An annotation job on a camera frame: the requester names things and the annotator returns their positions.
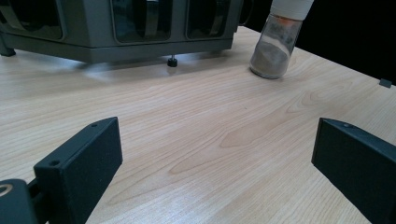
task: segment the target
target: screw hole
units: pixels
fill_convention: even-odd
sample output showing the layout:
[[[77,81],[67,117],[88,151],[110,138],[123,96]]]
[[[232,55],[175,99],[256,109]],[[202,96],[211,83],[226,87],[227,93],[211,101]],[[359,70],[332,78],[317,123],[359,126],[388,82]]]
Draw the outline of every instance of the screw hole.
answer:
[[[0,197],[8,194],[10,191],[12,191],[12,185],[10,184],[0,185]]]
[[[50,166],[56,166],[60,163],[60,161],[52,161],[49,163]]]

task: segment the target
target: wooden table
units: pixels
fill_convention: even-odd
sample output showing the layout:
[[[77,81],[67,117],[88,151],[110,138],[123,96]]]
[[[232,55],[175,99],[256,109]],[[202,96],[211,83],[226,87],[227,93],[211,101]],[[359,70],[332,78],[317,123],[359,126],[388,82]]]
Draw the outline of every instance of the wooden table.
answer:
[[[396,144],[396,89],[301,49],[278,80],[253,75],[260,34],[233,48],[85,64],[0,59],[0,179],[86,125],[117,116],[124,162],[88,223],[365,223],[311,163],[318,119]]]

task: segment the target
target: black plastic part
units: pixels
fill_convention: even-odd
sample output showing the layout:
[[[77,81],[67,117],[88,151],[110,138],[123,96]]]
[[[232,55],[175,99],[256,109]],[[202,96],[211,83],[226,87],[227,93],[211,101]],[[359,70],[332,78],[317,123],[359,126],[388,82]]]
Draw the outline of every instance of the black plastic part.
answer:
[[[50,216],[55,212],[54,203],[50,200],[50,196],[48,194],[44,194],[40,191],[36,179],[29,183],[28,189],[35,209],[37,222],[40,224],[47,223]]]
[[[168,66],[169,67],[177,67],[177,59],[173,58],[173,57],[168,59]]]
[[[223,35],[230,0],[190,0],[187,37],[190,39]]]
[[[122,163],[117,118],[97,121],[35,165],[53,202],[49,223],[85,223]]]
[[[4,43],[2,34],[0,33],[0,55],[5,56],[5,57],[11,57],[11,56],[14,56],[15,54],[16,53],[15,53],[14,49],[8,48],[6,46],[6,44]]]
[[[254,0],[244,0],[242,9],[241,9],[241,16],[239,17],[239,25],[246,26],[251,15],[253,14],[253,5]]]
[[[0,0],[0,14],[5,32],[47,39],[63,36],[57,0]]]
[[[23,180],[0,181],[0,223],[37,223],[29,190]]]
[[[172,0],[112,0],[116,38],[122,43],[170,37]]]
[[[379,85],[386,88],[390,88],[392,86],[392,82],[384,78],[381,78],[381,80],[379,80]]]
[[[312,163],[373,223],[396,223],[396,146],[320,119]]]

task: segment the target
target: black object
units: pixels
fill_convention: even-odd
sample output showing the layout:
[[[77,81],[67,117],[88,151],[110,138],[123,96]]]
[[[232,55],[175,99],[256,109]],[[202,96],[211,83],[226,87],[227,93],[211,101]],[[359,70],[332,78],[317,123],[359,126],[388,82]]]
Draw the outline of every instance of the black object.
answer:
[[[117,118],[88,125],[34,167],[0,182],[0,223],[85,223],[122,164]]]
[[[379,80],[379,85],[386,88],[390,88],[392,86],[392,82],[384,78],[381,78],[381,80]]]
[[[247,22],[250,21],[250,17],[253,14],[254,0],[244,0],[241,9],[241,16],[239,17],[239,25],[247,26]]]
[[[168,59],[168,66],[177,67],[177,59],[175,58],[175,55],[172,55],[172,57]]]
[[[396,146],[320,119],[312,163],[373,223],[396,223]]]
[[[243,0],[0,0],[0,54],[110,63],[230,49]]]

